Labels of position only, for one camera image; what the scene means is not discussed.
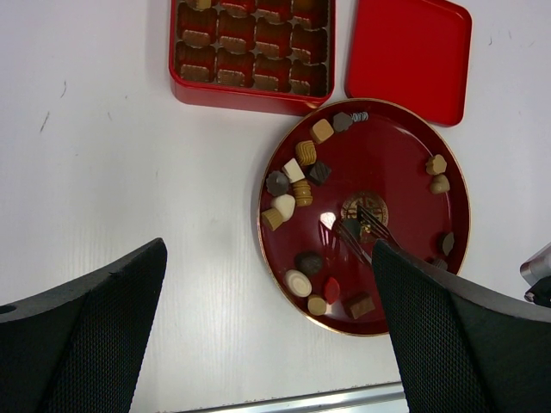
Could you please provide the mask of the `dark round chocolate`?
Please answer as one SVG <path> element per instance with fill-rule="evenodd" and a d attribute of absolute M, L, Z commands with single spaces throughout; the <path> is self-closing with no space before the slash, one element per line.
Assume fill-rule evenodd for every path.
<path fill-rule="evenodd" d="M 357 219 L 344 219 L 342 223 L 354 237 L 361 236 L 362 225 Z"/>

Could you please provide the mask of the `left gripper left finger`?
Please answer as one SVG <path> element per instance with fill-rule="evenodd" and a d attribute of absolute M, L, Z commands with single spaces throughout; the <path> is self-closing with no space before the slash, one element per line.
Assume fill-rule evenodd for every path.
<path fill-rule="evenodd" d="M 167 264 L 156 238 L 1 307 L 3 412 L 128 412 Z"/>

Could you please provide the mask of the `red box lid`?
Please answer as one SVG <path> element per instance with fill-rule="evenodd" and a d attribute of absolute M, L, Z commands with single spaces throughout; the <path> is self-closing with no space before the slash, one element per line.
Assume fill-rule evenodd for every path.
<path fill-rule="evenodd" d="M 473 20 L 450 1 L 360 0 L 344 88 L 440 126 L 464 116 Z"/>

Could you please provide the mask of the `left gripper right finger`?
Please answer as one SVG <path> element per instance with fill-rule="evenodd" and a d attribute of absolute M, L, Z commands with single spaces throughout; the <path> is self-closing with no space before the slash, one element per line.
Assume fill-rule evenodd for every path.
<path fill-rule="evenodd" d="M 548 412 L 550 310 L 379 240 L 372 269 L 411 412 Z"/>

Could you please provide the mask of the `red chocolate box with tray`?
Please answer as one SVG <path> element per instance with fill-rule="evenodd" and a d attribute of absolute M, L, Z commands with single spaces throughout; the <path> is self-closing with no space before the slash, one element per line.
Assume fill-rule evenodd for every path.
<path fill-rule="evenodd" d="M 180 102 L 304 115 L 335 83 L 333 1 L 212 1 L 170 7 L 168 70 Z"/>

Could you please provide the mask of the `small tan square chocolate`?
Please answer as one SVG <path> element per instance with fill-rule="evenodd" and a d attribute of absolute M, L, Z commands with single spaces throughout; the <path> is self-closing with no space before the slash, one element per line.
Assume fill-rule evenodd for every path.
<path fill-rule="evenodd" d="M 203 11 L 212 7 L 211 0 L 186 0 L 185 3 L 192 9 Z"/>

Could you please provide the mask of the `metal tongs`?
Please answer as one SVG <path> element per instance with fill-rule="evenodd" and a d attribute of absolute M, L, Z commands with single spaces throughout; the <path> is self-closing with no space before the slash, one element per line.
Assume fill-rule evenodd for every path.
<path fill-rule="evenodd" d="M 357 258 L 366 266 L 372 264 L 371 255 L 362 247 L 362 234 L 369 234 L 374 240 L 384 240 L 399 247 L 388 228 L 365 206 L 356 206 L 356 216 L 353 219 L 337 219 L 333 213 L 323 213 L 319 217 L 321 228 L 325 232 L 334 233 L 342 240 Z"/>

